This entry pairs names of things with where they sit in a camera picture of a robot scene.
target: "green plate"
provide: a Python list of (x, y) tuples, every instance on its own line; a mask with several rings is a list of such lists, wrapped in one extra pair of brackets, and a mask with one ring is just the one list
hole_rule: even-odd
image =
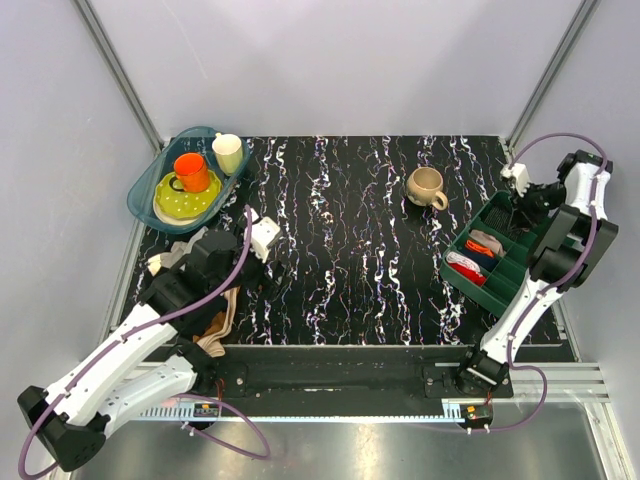
[[(169, 185), (175, 176), (175, 172), (168, 173), (156, 186), (155, 202), (163, 213), (178, 220), (197, 218), (202, 215), (222, 190), (222, 183), (212, 170), (209, 170), (211, 179), (209, 188), (200, 193), (175, 191)], [(178, 188), (182, 187), (179, 180), (175, 181), (174, 185)]]

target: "tan mug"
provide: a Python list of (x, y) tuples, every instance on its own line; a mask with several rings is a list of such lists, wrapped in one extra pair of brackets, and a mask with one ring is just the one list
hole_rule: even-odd
[(407, 180), (407, 198), (421, 207), (432, 205), (438, 210), (449, 206), (449, 199), (442, 193), (444, 182), (435, 168), (416, 168)]
[(213, 153), (216, 154), (218, 165), (226, 175), (233, 175), (240, 164), (244, 154), (242, 152), (242, 140), (231, 133), (217, 133), (213, 141)]

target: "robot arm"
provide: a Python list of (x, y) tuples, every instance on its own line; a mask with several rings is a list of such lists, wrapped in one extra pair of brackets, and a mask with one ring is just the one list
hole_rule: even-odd
[[(259, 218), (255, 211), (252, 215), (253, 253), (229, 288), (242, 284), (266, 294), (277, 293), (284, 268), (276, 262), (269, 277), (265, 262), (281, 230), (270, 218)], [(18, 397), (29, 427), (63, 397), (37, 436), (64, 471), (84, 465), (118, 428), (152, 405), (179, 393), (208, 393), (215, 388), (215, 360), (190, 340), (226, 309), (222, 296), (173, 320), (146, 324), (193, 304), (220, 286), (234, 268), (239, 245), (238, 228), (234, 233), (206, 231), (188, 255), (154, 278), (122, 325), (80, 365), (46, 390), (32, 386)], [(122, 383), (149, 354), (176, 337), (174, 354), (165, 363)]]
[[(518, 293), (498, 323), (461, 362), (456, 377), (461, 392), (485, 396), (498, 388), (509, 370), (508, 349), (511, 358), (515, 358), (545, 310), (569, 288), (580, 286), (613, 242), (618, 226), (607, 220), (604, 211), (604, 190), (613, 165), (608, 162), (606, 170), (597, 175), (602, 161), (582, 150), (567, 155), (558, 167), (558, 181), (551, 185), (532, 184), (522, 164), (503, 170), (502, 175), (513, 192), (512, 223), (533, 228), (547, 220), (551, 210), (557, 210), (528, 252), (528, 269)], [(597, 184), (592, 204), (590, 191), (594, 180)], [(591, 226), (591, 206), (595, 207), (597, 232), (590, 253), (570, 280), (552, 287), (571, 271), (584, 251)]]

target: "black and white marbled surface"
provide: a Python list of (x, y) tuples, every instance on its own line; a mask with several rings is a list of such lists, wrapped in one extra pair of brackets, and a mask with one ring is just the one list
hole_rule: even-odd
[[(276, 257), (290, 268), (282, 296), (243, 291), (227, 343), (268, 345), (470, 344), (496, 321), (438, 275), (442, 254), (504, 188), (497, 137), (274, 137), (249, 139), (252, 159), (211, 227), (248, 203), (283, 229)], [(450, 206), (415, 207), (404, 182), (438, 169)], [(147, 228), (124, 314), (150, 283), (145, 261), (175, 237)], [(534, 344), (559, 343), (551, 311)]]

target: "cup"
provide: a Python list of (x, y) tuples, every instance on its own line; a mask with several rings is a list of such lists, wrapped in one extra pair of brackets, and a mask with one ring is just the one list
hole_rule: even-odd
[[(169, 185), (176, 192), (200, 193), (211, 184), (207, 162), (198, 153), (180, 155), (173, 164), (173, 170), (176, 176), (171, 178)], [(181, 187), (175, 185), (177, 181), (182, 184)]]
[(435, 168), (416, 168), (407, 180), (407, 198), (421, 207), (432, 205), (444, 210), (449, 200), (442, 193), (443, 184), (442, 175)]
[(226, 175), (232, 175), (242, 163), (243, 152), (240, 137), (232, 133), (217, 133), (212, 148), (222, 171)]

